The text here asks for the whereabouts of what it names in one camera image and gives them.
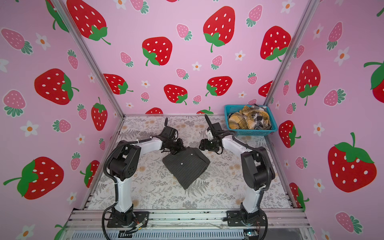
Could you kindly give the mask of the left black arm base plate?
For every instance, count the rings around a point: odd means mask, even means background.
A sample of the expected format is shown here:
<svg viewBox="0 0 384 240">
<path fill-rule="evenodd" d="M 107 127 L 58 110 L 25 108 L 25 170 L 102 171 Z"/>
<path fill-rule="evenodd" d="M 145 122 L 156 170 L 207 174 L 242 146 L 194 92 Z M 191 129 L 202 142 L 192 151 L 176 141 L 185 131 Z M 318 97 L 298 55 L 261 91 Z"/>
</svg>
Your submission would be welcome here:
<svg viewBox="0 0 384 240">
<path fill-rule="evenodd" d="M 133 211 L 126 214 L 121 212 L 113 212 L 108 221 L 108 228 L 134 228 L 141 224 L 139 228 L 146 228 L 149 220 L 150 212 Z"/>
</svg>

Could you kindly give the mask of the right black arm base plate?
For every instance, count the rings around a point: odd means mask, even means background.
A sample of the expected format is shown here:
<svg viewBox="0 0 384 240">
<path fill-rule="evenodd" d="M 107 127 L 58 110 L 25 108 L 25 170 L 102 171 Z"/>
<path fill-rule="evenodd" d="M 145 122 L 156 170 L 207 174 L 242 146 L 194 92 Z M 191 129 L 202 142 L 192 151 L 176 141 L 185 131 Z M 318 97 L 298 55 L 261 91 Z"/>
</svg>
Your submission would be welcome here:
<svg viewBox="0 0 384 240">
<path fill-rule="evenodd" d="M 227 222 L 229 227 L 265 227 L 268 218 L 263 210 L 251 214 L 244 210 L 227 211 L 223 222 Z"/>
</svg>

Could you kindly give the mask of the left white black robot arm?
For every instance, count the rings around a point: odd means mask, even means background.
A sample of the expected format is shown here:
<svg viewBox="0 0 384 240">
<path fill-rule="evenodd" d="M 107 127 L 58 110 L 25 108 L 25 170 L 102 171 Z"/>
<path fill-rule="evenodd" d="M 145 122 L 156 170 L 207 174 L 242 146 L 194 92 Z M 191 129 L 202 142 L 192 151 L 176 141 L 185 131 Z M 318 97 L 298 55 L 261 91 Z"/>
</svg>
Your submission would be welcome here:
<svg viewBox="0 0 384 240">
<path fill-rule="evenodd" d="M 184 149 L 183 142 L 178 139 L 178 131 L 165 126 L 159 135 L 148 139 L 125 141 L 118 143 L 107 157 L 103 166 L 104 174 L 114 182 L 115 202 L 108 208 L 113 220 L 124 226 L 130 225 L 135 218 L 132 202 L 132 178 L 135 175 L 140 157 L 152 151 L 169 150 L 176 154 Z"/>
</svg>

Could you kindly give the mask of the dark grey pinstripe shirt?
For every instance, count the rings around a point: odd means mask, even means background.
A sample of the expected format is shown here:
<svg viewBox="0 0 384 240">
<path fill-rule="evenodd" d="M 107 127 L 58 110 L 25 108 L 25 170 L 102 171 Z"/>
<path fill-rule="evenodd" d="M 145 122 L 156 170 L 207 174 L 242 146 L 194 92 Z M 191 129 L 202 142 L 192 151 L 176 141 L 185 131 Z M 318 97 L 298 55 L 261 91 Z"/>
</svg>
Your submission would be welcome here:
<svg viewBox="0 0 384 240">
<path fill-rule="evenodd" d="M 183 189 L 187 190 L 205 172 L 211 161 L 198 148 L 187 147 L 177 154 L 167 155 L 163 163 Z"/>
</svg>

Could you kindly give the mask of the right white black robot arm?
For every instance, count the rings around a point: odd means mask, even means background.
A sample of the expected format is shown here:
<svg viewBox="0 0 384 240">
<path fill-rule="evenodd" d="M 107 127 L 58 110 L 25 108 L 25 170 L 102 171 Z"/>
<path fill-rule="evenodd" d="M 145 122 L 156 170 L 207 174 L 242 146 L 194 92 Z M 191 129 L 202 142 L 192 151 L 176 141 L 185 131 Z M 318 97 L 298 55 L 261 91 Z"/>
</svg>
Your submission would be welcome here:
<svg viewBox="0 0 384 240">
<path fill-rule="evenodd" d="M 215 152 L 218 155 L 228 150 L 241 158 L 243 177 L 248 186 L 239 211 L 242 224 L 251 226 L 259 219 L 266 221 L 261 202 L 276 176 L 267 150 L 240 141 L 236 137 L 236 132 L 224 131 L 219 123 L 208 122 L 208 125 L 207 138 L 201 140 L 200 150 Z"/>
</svg>

